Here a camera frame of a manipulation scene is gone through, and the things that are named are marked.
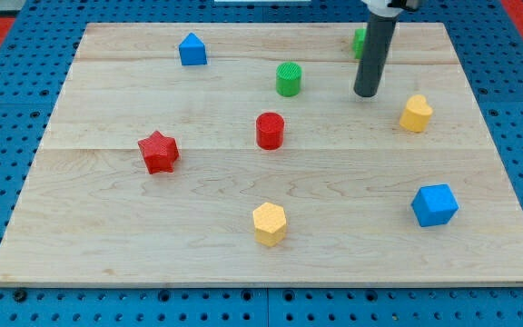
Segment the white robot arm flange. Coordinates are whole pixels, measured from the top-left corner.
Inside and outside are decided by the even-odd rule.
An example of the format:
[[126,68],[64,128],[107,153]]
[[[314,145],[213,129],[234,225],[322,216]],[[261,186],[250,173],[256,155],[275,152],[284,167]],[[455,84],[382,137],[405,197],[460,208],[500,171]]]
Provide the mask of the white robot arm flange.
[[372,14],[394,18],[403,11],[418,11],[426,0],[361,0]]

